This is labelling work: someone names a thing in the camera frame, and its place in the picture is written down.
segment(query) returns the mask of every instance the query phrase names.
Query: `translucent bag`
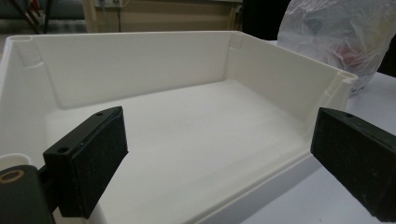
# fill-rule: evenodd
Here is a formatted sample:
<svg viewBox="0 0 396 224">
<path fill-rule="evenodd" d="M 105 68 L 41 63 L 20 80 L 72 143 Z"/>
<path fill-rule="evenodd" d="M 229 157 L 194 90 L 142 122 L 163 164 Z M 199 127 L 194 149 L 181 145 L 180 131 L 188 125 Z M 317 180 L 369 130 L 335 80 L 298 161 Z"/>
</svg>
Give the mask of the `translucent bag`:
<svg viewBox="0 0 396 224">
<path fill-rule="evenodd" d="M 277 44 L 358 76 L 363 89 L 396 33 L 396 0 L 291 0 Z"/>
</svg>

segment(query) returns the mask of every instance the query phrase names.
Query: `beige wall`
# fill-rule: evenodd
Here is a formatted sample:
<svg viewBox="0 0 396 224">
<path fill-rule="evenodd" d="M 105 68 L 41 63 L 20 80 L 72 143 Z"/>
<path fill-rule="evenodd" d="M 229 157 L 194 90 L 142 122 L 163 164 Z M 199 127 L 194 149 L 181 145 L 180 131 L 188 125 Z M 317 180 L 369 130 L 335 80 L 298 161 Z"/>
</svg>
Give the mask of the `beige wall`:
<svg viewBox="0 0 396 224">
<path fill-rule="evenodd" d="M 237 3 L 204 0 L 130 0 L 120 10 L 122 32 L 234 30 Z M 106 8 L 106 17 L 94 0 L 84 1 L 89 33 L 118 32 L 117 10 Z"/>
</svg>

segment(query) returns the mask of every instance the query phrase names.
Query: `brass ring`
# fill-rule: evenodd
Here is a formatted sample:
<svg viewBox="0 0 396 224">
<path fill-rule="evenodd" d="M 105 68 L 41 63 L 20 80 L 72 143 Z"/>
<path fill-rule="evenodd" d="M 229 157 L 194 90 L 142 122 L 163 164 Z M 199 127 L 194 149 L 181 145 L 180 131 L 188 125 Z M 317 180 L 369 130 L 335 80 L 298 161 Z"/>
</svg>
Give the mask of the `brass ring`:
<svg viewBox="0 0 396 224">
<path fill-rule="evenodd" d="M 0 175 L 0 184 L 8 184 L 21 178 L 24 175 L 23 170 L 12 170 Z"/>
</svg>

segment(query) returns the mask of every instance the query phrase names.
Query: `clear plastic bag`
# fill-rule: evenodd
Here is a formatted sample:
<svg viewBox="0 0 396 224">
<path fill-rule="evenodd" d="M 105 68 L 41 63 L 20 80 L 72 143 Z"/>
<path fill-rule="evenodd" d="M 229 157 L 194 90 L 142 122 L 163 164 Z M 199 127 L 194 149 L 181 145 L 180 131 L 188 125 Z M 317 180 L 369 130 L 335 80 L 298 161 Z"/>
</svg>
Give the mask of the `clear plastic bag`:
<svg viewBox="0 0 396 224">
<path fill-rule="evenodd" d="M 377 71 L 396 33 L 396 0 L 291 0 L 277 44 L 358 76 Z"/>
</svg>

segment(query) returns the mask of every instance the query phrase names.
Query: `power outlet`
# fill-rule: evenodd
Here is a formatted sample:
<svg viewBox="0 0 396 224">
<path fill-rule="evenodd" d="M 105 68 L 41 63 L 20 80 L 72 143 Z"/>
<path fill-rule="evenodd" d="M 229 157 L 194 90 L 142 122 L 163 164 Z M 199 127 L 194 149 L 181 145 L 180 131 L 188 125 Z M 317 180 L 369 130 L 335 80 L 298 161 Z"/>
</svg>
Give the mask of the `power outlet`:
<svg viewBox="0 0 396 224">
<path fill-rule="evenodd" d="M 95 6 L 101 7 L 101 2 L 105 2 L 105 7 L 121 7 L 122 0 L 95 0 Z"/>
</svg>

